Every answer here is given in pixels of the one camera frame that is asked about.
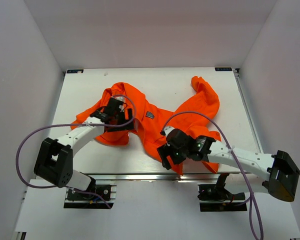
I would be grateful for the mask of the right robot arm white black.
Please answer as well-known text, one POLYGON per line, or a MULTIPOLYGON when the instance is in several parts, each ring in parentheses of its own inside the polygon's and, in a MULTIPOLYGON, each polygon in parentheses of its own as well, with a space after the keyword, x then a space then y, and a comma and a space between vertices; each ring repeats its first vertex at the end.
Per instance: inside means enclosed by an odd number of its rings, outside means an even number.
POLYGON ((229 149, 212 137, 193 138, 180 129, 168 126, 162 134, 166 143, 157 148, 162 166, 167 170, 178 167, 186 159, 205 164, 218 163, 243 170, 245 175, 219 174, 217 182, 201 190, 202 201, 232 200, 237 194, 266 193, 284 201, 295 200, 300 170, 285 151, 276 154, 257 153, 240 148, 229 149))

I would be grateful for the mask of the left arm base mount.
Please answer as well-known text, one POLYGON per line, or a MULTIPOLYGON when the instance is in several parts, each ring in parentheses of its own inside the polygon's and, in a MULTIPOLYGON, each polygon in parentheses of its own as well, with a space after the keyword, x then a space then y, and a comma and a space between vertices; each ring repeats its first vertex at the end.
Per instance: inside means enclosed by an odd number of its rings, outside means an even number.
POLYGON ((87 190, 67 187, 64 209, 110 210, 116 200, 117 184, 111 180, 95 180, 87 190))

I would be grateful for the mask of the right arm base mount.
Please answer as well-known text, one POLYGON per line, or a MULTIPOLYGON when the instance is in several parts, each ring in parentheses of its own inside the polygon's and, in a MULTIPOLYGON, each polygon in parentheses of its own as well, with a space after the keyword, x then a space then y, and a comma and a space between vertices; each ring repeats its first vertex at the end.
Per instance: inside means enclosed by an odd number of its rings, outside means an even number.
POLYGON ((200 183, 198 195, 200 212, 246 212, 249 198, 243 192, 232 194, 226 190, 229 173, 222 173, 216 183, 200 183))

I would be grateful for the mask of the left blue table label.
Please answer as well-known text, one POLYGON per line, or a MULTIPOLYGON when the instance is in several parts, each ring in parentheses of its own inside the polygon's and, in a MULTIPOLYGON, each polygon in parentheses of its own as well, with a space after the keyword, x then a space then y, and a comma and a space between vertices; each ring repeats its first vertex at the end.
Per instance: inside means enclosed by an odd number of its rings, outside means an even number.
POLYGON ((83 72, 83 69, 68 69, 66 71, 67 74, 82 74, 83 72))

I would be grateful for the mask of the blue table label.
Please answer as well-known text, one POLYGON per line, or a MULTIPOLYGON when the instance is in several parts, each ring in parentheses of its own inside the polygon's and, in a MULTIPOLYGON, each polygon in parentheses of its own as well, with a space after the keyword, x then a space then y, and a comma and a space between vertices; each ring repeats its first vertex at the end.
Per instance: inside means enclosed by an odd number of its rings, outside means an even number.
POLYGON ((67 74, 82 74, 83 72, 83 69, 68 69, 66 71, 67 74))
POLYGON ((231 67, 215 67, 216 72, 232 72, 233 69, 231 67))

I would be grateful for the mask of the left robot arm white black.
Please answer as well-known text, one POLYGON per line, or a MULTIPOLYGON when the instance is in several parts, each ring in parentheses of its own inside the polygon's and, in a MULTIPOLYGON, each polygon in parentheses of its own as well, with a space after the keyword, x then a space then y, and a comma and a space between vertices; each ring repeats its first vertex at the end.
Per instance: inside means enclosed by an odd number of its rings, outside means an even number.
POLYGON ((34 174, 58 188, 78 190, 89 200, 95 196, 96 182, 92 177, 74 170, 74 156, 90 141, 107 132, 134 128, 137 109, 124 95, 111 97, 105 106, 89 113, 83 123, 72 123, 73 130, 56 139, 46 138, 41 143, 34 166, 34 174))

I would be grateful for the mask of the orange jacket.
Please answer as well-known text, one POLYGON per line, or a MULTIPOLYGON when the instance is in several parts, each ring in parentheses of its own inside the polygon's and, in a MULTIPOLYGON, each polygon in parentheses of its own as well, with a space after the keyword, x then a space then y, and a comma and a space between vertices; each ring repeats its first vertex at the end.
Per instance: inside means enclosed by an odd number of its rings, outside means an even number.
POLYGON ((73 124, 82 124, 95 110, 105 106, 111 96, 126 95, 136 106, 137 125, 131 132, 139 137, 145 152, 157 161, 161 159, 157 148, 166 143, 165 137, 160 134, 165 122, 192 138, 203 135, 220 141, 220 133, 210 131, 207 127, 209 120, 218 113, 219 96, 201 76, 193 76, 191 85, 196 92, 195 95, 172 112, 149 103, 145 94, 134 86, 117 82, 103 91, 101 99, 95 105, 79 113, 73 124))

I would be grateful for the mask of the right blue table label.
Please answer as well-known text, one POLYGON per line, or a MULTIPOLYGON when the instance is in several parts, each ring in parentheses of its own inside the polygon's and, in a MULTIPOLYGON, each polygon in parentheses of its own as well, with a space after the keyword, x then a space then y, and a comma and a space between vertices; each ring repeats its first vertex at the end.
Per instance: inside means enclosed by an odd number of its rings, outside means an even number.
POLYGON ((215 67, 216 72, 232 72, 233 69, 231 67, 215 67))

